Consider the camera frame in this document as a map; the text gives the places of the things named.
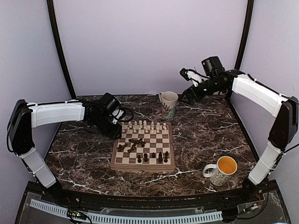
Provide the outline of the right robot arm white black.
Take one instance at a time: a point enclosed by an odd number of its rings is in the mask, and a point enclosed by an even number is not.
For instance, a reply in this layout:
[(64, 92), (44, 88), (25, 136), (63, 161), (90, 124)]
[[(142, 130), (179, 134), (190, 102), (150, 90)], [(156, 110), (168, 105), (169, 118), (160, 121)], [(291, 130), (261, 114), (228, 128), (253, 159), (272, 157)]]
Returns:
[(275, 119), (267, 146), (247, 177), (247, 181), (258, 185), (289, 152), (286, 147), (299, 127), (299, 101), (296, 97), (285, 96), (267, 87), (250, 74), (237, 69), (226, 70), (217, 56), (209, 57), (201, 64), (205, 75), (193, 69), (183, 68), (180, 71), (185, 80), (192, 81), (192, 86), (180, 96), (181, 102), (193, 105), (216, 92), (221, 91), (227, 96), (235, 93), (256, 103)]

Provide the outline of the wooden chess board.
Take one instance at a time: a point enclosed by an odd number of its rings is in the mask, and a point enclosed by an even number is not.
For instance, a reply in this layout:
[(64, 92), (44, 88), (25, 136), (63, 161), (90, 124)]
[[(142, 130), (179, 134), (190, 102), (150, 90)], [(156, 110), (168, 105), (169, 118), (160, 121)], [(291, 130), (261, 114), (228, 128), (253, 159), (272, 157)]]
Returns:
[[(138, 146), (131, 153), (129, 139), (143, 138), (145, 147)], [(128, 143), (124, 152), (118, 152), (117, 147), (121, 144)], [(169, 152), (168, 162), (164, 163), (165, 152)], [(163, 162), (158, 162), (158, 155), (162, 152)], [(148, 154), (149, 163), (143, 163), (144, 153)], [(156, 157), (152, 158), (152, 153), (156, 153)], [(140, 155), (142, 162), (137, 162), (137, 156)], [(175, 160), (173, 151), (172, 126), (167, 134), (144, 134), (144, 133), (122, 133), (120, 139), (114, 143), (110, 168), (119, 171), (146, 171), (146, 172), (171, 172), (175, 170)]]

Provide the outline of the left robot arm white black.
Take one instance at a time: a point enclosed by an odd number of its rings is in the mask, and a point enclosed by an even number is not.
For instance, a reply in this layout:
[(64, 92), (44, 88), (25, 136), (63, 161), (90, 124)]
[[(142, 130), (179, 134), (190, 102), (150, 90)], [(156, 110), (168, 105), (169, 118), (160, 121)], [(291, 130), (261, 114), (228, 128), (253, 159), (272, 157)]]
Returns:
[(44, 126), (85, 121), (102, 135), (116, 140), (121, 137), (121, 119), (125, 114), (119, 100), (110, 93), (94, 101), (73, 99), (29, 103), (20, 99), (7, 125), (7, 146), (41, 185), (48, 189), (48, 197), (55, 203), (63, 203), (66, 193), (60, 189), (59, 180), (47, 166), (44, 156), (40, 155), (34, 134)]

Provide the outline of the dark tall piece back row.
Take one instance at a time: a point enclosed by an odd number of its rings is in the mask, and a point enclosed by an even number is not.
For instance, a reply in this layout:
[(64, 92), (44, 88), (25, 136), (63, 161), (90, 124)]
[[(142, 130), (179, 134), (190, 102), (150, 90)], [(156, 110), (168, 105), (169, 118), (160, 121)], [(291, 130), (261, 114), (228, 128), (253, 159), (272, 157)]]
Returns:
[(158, 162), (159, 163), (163, 162), (163, 154), (162, 154), (162, 152), (160, 152), (159, 155), (158, 155)]

